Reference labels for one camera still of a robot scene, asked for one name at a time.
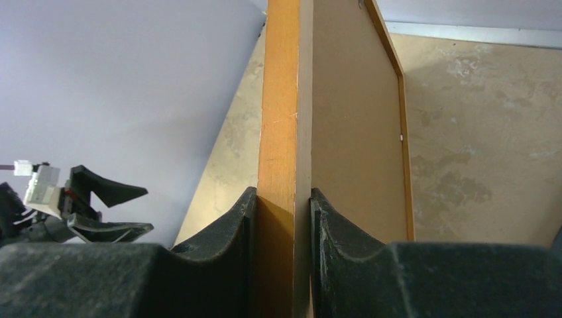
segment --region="black plastic part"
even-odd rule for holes
[[[503,244],[383,245],[318,190],[310,201],[315,317],[560,317],[562,264]]]
[[[0,184],[0,241],[17,236],[14,222],[20,221],[24,212],[25,206],[12,187],[6,182]]]
[[[155,244],[0,249],[0,315],[247,317],[256,189],[168,251]]]
[[[148,193],[143,187],[102,178],[85,166],[76,166],[70,170],[70,190],[87,205],[90,203],[90,193],[94,192],[107,207],[142,197]]]
[[[154,229],[150,223],[101,223],[77,214],[66,224],[84,242],[134,242]]]
[[[75,234],[66,226],[65,222],[47,216],[42,222],[30,224],[19,231],[16,237],[0,240],[0,246],[24,242],[66,242]]]
[[[562,259],[562,227],[558,230],[558,234],[556,234],[550,250],[556,257]]]

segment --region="white connector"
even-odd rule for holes
[[[33,164],[29,160],[14,161],[14,176],[31,176],[33,174]]]
[[[59,168],[39,166],[37,172],[31,174],[23,204],[60,219],[58,201],[61,188],[56,186],[59,173]]]

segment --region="wooden frame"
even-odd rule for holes
[[[379,240],[414,239],[404,74],[373,0],[270,0],[267,25],[253,315],[303,317],[312,186]]]

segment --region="wood grain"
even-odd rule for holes
[[[406,81],[404,74],[398,75],[398,89],[400,90],[400,128],[402,130],[402,158],[404,160],[404,195],[406,198],[406,226],[408,240],[416,240],[414,226],[414,202],[412,194],[412,172],[410,170],[410,141],[408,134],[408,114],[406,112]]]
[[[268,4],[254,317],[302,317],[308,312],[312,3]]]

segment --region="wooden board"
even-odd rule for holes
[[[303,317],[308,312],[312,4],[268,4],[253,317]]]
[[[404,81],[376,5],[323,0],[313,39],[312,185],[377,239],[413,239]]]
[[[269,2],[255,317],[308,312],[311,186],[376,238],[413,239],[402,69],[366,1]]]

